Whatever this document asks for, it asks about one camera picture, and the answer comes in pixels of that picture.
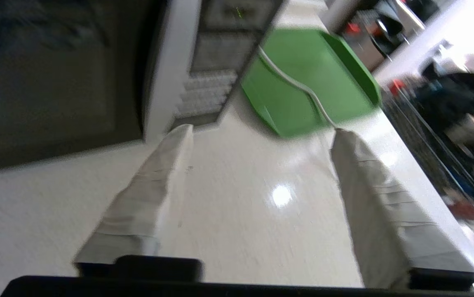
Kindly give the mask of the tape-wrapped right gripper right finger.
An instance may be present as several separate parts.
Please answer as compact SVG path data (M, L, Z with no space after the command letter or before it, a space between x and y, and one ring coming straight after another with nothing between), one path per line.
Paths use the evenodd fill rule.
M473 265L359 135L336 129L331 159L365 287L472 289Z

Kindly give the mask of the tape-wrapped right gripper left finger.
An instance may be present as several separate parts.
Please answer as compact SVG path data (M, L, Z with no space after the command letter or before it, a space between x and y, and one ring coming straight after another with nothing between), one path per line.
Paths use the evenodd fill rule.
M155 256L171 235L169 209L183 201L193 126L171 130L113 198L74 259L80 276L104 277L124 256Z

